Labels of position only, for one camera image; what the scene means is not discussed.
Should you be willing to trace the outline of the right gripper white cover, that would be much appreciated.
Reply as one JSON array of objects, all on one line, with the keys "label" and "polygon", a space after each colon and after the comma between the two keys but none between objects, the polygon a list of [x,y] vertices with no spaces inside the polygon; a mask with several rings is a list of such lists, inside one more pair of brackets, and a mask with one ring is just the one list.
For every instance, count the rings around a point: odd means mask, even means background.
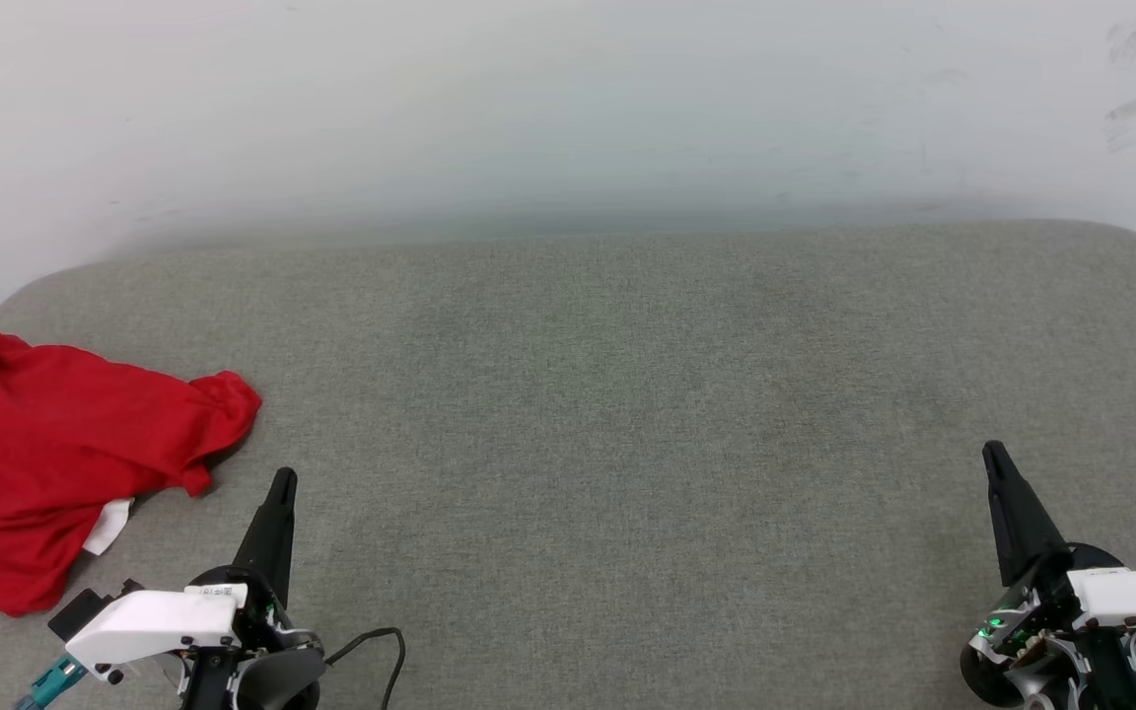
[{"label": "right gripper white cover", "polygon": [[1004,598],[975,626],[978,655],[1027,655],[1087,632],[1136,637],[1136,570],[1103,549],[1070,543],[1051,520],[1002,442],[982,449]]}]

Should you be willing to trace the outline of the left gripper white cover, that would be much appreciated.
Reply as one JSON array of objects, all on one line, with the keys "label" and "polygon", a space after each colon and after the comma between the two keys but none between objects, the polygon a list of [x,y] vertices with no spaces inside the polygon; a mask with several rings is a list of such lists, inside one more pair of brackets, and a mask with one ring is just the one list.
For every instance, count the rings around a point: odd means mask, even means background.
[{"label": "left gripper white cover", "polygon": [[290,626],[290,569],[298,475],[279,467],[241,540],[233,566],[179,592],[144,588],[118,599],[66,644],[95,671],[176,655],[181,686],[312,686],[324,674],[319,636]]}]

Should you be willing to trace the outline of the red and white t-shirt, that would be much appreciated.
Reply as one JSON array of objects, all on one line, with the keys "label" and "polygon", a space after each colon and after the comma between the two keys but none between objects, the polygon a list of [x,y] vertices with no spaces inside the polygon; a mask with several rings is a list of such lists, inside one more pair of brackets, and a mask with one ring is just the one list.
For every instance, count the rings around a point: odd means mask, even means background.
[{"label": "red and white t-shirt", "polygon": [[0,332],[0,613],[59,602],[107,504],[203,494],[209,459],[247,436],[260,406],[229,370],[179,381]]}]

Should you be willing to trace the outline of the grey fabric sofa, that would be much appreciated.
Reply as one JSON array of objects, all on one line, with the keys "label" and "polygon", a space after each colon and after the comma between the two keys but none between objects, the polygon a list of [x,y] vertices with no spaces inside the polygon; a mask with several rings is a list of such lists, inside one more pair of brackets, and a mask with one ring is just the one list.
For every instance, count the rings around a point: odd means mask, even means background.
[{"label": "grey fabric sofa", "polygon": [[392,710],[984,710],[982,446],[1136,566],[1136,234],[1001,222],[168,254],[0,331],[262,398],[69,588],[179,588],[298,471],[289,616]]}]

